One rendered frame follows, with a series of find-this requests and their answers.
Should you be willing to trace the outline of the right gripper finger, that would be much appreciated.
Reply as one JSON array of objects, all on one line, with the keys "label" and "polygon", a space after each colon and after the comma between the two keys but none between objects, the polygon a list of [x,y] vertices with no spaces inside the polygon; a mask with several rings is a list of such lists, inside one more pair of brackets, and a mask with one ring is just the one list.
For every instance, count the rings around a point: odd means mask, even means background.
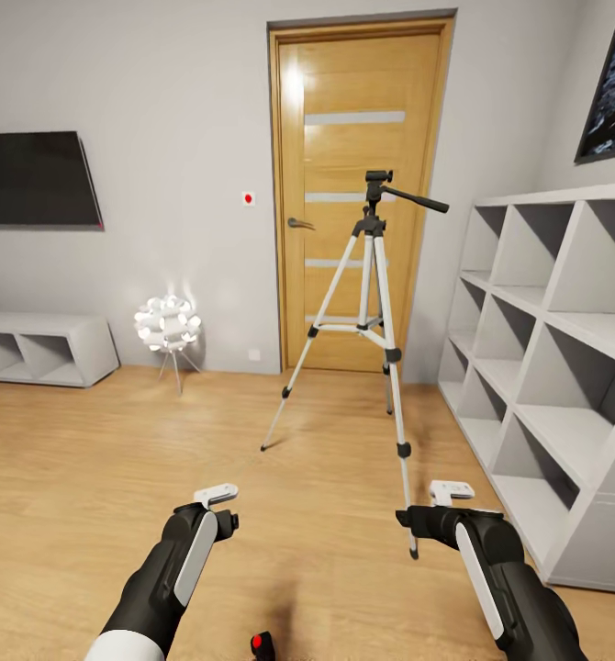
[{"label": "right gripper finger", "polygon": [[405,528],[410,527],[410,514],[408,512],[409,510],[410,507],[408,507],[406,510],[396,510],[396,517],[399,520],[400,524]]}]

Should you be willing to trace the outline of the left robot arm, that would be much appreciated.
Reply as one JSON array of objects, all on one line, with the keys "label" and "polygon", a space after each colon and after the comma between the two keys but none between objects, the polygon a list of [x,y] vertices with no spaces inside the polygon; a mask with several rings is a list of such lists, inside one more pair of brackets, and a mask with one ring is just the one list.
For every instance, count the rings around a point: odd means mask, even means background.
[{"label": "left robot arm", "polygon": [[234,484],[199,490],[178,506],[84,661],[165,661],[212,545],[239,529],[238,514],[209,506],[233,500]]}]

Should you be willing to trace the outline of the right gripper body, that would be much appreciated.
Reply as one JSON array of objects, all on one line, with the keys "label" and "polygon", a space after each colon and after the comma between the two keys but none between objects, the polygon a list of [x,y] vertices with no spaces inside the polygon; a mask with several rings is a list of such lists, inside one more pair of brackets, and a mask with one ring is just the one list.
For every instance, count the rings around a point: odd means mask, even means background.
[{"label": "right gripper body", "polygon": [[444,517],[456,508],[445,506],[415,506],[410,505],[410,529],[412,534],[418,538],[436,539],[442,544],[450,544],[444,537],[442,523]]}]

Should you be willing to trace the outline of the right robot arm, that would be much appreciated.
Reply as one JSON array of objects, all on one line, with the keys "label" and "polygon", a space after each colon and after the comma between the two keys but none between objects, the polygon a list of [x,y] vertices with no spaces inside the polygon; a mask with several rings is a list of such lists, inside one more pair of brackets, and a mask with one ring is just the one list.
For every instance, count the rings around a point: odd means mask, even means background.
[{"label": "right robot arm", "polygon": [[433,480],[430,506],[410,505],[396,517],[418,538],[461,552],[497,646],[508,661],[589,661],[572,614],[524,563],[517,528],[495,510],[452,508],[472,499],[467,482]]}]

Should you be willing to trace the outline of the camera tripod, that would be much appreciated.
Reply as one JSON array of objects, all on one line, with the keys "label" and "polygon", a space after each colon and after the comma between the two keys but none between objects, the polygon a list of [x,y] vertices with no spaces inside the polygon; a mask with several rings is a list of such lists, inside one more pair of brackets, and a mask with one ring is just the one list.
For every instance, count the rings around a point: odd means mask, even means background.
[{"label": "camera tripod", "polygon": [[[309,345],[312,342],[313,338],[317,337],[319,330],[330,330],[330,331],[357,331],[359,336],[367,336],[371,341],[378,343],[383,348],[384,356],[384,374],[386,377],[386,398],[387,398],[387,412],[392,414],[390,408],[390,394],[389,394],[389,383],[392,383],[393,389],[393,398],[394,406],[396,413],[396,423],[397,423],[397,455],[401,458],[402,466],[402,476],[404,483],[405,491],[405,500],[406,508],[410,507],[410,495],[409,495],[409,486],[408,486],[408,470],[406,458],[411,456],[411,444],[405,441],[404,430],[403,430],[403,421],[401,415],[401,405],[400,405],[400,396],[398,390],[398,378],[397,378],[397,361],[401,361],[402,352],[399,348],[395,348],[395,338],[393,332],[393,323],[390,307],[390,298],[387,282],[387,273],[386,273],[386,258],[385,258],[385,249],[383,241],[383,231],[386,230],[386,219],[382,221],[379,216],[375,214],[376,203],[381,201],[382,194],[388,192],[389,194],[404,197],[410,199],[411,201],[416,202],[416,204],[423,205],[429,209],[435,209],[440,213],[446,213],[449,210],[449,206],[442,202],[429,199],[422,196],[413,196],[411,194],[406,194],[405,192],[395,190],[394,188],[389,188],[388,186],[382,185],[384,181],[392,183],[393,170],[386,171],[366,171],[365,181],[367,182],[367,193],[366,199],[369,203],[369,207],[363,207],[364,218],[362,221],[358,221],[354,230],[352,231],[352,237],[349,241],[348,247],[346,248],[345,254],[342,257],[340,266],[338,267],[337,273],[332,280],[329,292],[324,299],[323,305],[321,306],[318,317],[316,318],[315,324],[311,325],[311,328],[308,332],[308,342],[306,348],[304,349],[301,358],[299,359],[298,365],[296,366],[296,371],[294,376],[291,378],[290,384],[288,387],[284,387],[282,391],[283,402],[280,406],[280,411],[285,404],[286,398],[290,395],[294,381],[296,380],[299,368],[303,364],[305,355],[307,354]],[[363,281],[362,281],[362,293],[361,293],[361,306],[360,306],[360,316],[359,324],[357,326],[347,325],[331,325],[331,324],[319,324],[321,322],[322,316],[324,315],[325,309],[330,302],[332,293],[336,288],[337,283],[339,282],[341,273],[343,272],[344,266],[347,263],[348,257],[352,252],[352,247],[355,244],[355,241],[358,239],[360,232],[364,230],[365,238],[365,248],[364,248],[364,258],[363,258]],[[376,287],[377,287],[377,300],[378,300],[378,311],[379,315],[372,320],[367,320],[368,312],[368,303],[369,303],[369,292],[370,292],[370,281],[371,281],[371,271],[372,271],[372,260],[375,260],[375,277],[376,277]],[[372,328],[377,325],[381,326],[382,337],[377,333],[372,331]],[[418,549],[415,543],[415,536],[412,534],[412,529],[409,530],[409,539],[410,539],[410,554],[413,559],[419,558]]]}]

